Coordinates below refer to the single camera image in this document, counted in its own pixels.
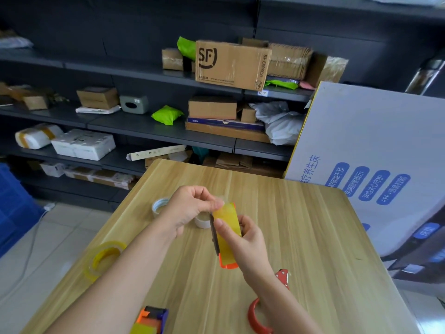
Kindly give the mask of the small taped cardboard box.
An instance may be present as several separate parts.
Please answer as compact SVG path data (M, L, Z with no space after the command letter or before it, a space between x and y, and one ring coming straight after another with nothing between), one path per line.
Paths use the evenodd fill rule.
M162 68L164 70L184 71L183 55L178 48L162 50Z

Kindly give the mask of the flattened cardboard pile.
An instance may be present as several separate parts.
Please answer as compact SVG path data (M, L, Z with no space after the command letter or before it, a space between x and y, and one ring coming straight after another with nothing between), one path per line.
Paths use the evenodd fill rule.
M281 179L287 163L261 157L220 152L217 156L207 155L203 160L203 166Z

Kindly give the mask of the flat green mailer bag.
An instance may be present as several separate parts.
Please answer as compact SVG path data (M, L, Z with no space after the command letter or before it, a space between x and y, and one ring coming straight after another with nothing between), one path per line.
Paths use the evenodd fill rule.
M266 80L264 83L264 86L267 87L270 85L273 85L275 87L290 89L290 90L296 90L299 87L298 82L282 81L282 80Z

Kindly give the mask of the person's right hand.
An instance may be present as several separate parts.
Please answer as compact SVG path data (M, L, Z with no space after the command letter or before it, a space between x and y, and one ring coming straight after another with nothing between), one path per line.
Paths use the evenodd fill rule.
M247 284L256 289L265 281L275 277L270 265L263 233L259 226L247 215L240 215L243 235L239 247L231 247L236 263Z

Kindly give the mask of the grey tissue box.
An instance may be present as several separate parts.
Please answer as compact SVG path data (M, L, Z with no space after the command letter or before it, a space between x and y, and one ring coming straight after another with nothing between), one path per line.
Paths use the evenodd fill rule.
M120 95L120 107L122 111L132 114L143 115L149 110L147 96Z

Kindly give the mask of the clear tape roll yellow core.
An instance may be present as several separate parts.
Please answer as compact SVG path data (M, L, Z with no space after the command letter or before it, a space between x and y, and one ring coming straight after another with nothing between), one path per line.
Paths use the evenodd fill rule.
M119 257L126 247L122 241L106 241L89 250L83 264L84 277L90 283L95 282L102 275L99 271L101 262L109 257Z

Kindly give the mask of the film-wrapped cardboard box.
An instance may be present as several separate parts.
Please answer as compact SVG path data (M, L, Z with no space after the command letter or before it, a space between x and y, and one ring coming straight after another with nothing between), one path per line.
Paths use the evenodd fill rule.
M307 47L270 43L271 58L268 76L303 80L305 78L313 50Z

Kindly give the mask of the white flat parcel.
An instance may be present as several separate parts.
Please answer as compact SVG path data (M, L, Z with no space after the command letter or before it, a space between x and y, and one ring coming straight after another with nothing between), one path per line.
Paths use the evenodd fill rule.
M100 108L90 108L81 106L75 109L76 113L86 113L86 114L102 114L102 115L109 115L116 112L121 111L121 106L117 105L109 109L100 109Z

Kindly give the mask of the white parcel with yellow tape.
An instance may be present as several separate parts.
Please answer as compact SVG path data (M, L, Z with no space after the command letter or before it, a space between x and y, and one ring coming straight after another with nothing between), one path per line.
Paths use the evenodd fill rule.
M15 141L24 149L38 150L51 144L53 139L63 134L64 131L55 124L39 123L16 132Z

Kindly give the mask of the plain cardboard box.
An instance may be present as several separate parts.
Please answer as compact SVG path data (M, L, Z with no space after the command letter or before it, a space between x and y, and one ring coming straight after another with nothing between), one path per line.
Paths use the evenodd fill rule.
M239 43L243 46L253 47L253 48L268 48L269 42L266 40L260 40L255 38L241 38Z

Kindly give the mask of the small white box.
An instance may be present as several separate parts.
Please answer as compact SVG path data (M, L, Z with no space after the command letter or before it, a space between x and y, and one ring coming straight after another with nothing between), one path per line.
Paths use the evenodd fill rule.
M65 173L67 166L63 163L51 163L51 162L42 162L40 163L40 167L42 171L50 177L60 178Z

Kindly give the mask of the orange dispenser with yellow tape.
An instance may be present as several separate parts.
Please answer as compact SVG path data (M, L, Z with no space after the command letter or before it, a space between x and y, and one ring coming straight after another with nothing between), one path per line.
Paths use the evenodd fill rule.
M242 236L240 223L233 202L225 202L225 204L210 215L210 229L214 242L215 252L219 258L220 267L223 269L236 269L238 264L234 258L233 252L229 244L217 233L214 227L214 220L221 219L233 230L238 236Z

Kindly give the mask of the small brown cardboard box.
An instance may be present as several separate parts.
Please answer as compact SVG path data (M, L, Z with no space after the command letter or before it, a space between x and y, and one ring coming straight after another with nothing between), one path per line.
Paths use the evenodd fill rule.
M45 110L49 108L49 100L46 95L24 96L23 102L28 110Z
M239 105L240 121L242 123L256 123L256 111L249 104Z

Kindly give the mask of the clear tape roll white core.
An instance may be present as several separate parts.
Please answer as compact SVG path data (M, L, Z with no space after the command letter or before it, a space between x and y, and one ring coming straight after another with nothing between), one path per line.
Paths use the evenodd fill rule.
M169 198L161 198L153 202L151 209L154 218L156 218L160 214L161 210L167 206L169 200Z

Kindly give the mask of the orange and purple tape dispenser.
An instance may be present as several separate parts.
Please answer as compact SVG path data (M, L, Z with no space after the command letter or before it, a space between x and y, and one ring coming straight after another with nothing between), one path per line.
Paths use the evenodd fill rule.
M164 334L168 309L146 306L141 309L129 334Z

